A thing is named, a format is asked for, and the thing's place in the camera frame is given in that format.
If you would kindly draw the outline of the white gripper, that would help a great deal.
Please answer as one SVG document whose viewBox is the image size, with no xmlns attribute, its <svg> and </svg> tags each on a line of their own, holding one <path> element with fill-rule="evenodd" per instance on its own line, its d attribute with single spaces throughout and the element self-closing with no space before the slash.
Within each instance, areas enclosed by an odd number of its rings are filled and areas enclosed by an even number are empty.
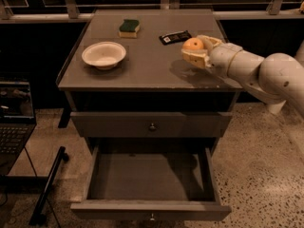
<svg viewBox="0 0 304 228">
<path fill-rule="evenodd" d="M 232 43 L 222 43 L 219 38 L 198 35 L 202 42 L 199 50 L 183 49 L 182 58 L 198 68 L 208 68 L 209 71 L 219 77 L 227 78 L 229 67 L 235 56 L 242 51 L 242 47 Z"/>
</svg>

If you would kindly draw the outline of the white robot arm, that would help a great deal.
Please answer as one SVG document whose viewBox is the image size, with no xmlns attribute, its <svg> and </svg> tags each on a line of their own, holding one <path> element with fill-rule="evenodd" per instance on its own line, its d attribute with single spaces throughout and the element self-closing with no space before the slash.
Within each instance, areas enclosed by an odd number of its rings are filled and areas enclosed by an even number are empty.
<svg viewBox="0 0 304 228">
<path fill-rule="evenodd" d="M 264 58 L 206 35 L 186 40 L 181 54 L 195 67 L 238 82 L 263 103 L 287 101 L 304 116 L 304 67 L 294 57 L 275 53 Z"/>
</svg>

